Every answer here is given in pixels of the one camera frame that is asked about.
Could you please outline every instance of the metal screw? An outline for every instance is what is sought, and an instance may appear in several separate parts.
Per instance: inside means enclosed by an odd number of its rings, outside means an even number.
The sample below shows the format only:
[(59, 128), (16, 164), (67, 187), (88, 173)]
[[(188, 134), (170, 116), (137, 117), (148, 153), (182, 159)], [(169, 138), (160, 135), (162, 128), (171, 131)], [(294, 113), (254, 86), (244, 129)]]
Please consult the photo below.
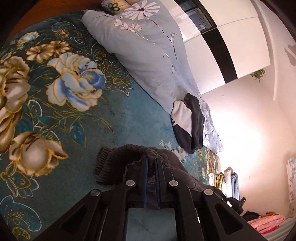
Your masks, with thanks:
[(212, 196), (213, 194), (214, 194), (213, 190), (211, 190), (211, 189), (206, 189), (205, 190), (205, 195)]
[(126, 185), (131, 187), (131, 186), (135, 185), (135, 181), (133, 181), (133, 180), (127, 180), (126, 181)]
[(169, 182), (169, 184), (170, 184), (171, 186), (175, 187), (175, 186), (178, 185), (178, 182), (175, 181), (175, 180), (171, 180), (171, 181)]
[(99, 196), (100, 195), (100, 190), (98, 190), (98, 189), (91, 190), (91, 195), (93, 197)]

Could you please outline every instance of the window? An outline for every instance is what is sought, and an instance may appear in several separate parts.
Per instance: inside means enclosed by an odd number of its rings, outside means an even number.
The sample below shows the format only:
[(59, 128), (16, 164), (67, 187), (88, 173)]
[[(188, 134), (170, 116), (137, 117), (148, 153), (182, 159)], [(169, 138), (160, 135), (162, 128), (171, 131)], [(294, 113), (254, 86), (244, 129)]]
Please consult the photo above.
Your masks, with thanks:
[(188, 15), (201, 33), (216, 28), (213, 19), (198, 0), (175, 0), (175, 2)]

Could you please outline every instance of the pink towel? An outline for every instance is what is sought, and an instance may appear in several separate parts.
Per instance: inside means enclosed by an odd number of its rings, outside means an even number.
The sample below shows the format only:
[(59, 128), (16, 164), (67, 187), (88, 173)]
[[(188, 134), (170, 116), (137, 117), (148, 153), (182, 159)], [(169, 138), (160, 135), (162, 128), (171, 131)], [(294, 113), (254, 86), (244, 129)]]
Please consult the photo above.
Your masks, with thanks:
[(248, 224), (262, 234), (278, 226), (284, 220), (285, 217), (282, 215), (273, 215), (248, 221)]

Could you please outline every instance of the gray duvet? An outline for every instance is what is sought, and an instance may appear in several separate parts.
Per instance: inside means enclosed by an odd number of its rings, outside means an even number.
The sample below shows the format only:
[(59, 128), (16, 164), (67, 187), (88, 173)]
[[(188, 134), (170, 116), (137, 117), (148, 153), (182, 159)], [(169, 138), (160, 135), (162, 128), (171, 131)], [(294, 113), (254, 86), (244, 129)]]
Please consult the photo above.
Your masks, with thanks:
[(159, 0), (139, 1), (115, 16), (89, 10), (82, 22), (167, 113), (187, 93), (198, 97), (205, 117), (203, 145), (216, 154), (223, 150), (191, 74), (180, 29)]

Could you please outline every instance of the white daisy print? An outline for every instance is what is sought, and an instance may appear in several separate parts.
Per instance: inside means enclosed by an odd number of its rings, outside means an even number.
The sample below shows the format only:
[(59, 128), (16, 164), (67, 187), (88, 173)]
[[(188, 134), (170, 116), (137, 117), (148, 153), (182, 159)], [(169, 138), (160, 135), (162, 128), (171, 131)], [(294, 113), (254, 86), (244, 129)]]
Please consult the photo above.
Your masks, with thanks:
[(116, 19), (116, 22), (114, 23), (114, 25), (115, 26), (121, 26), (120, 28), (121, 29), (126, 29), (126, 30), (128, 30), (128, 31), (131, 31), (131, 32), (133, 32), (133, 33), (136, 33), (135, 32), (135, 30), (136, 31), (140, 31), (140, 30), (142, 30), (142, 27), (141, 27), (141, 25), (139, 25), (139, 24), (135, 24), (135, 23), (133, 23), (132, 25), (129, 25), (129, 24), (126, 24), (126, 23), (123, 23), (122, 21), (120, 21), (120, 20), (118, 20), (118, 19)]
[(133, 7), (135, 8), (127, 8), (124, 12), (122, 12), (122, 15), (125, 18), (129, 18), (129, 19), (136, 19), (138, 17), (138, 20), (140, 19), (144, 19), (144, 15), (146, 17), (150, 17), (153, 15), (153, 13), (157, 13), (159, 12), (159, 10), (155, 10), (158, 9), (159, 6), (154, 6), (156, 3), (152, 2), (147, 4), (147, 0), (144, 0), (141, 4), (141, 6), (138, 3), (135, 3), (133, 5)]

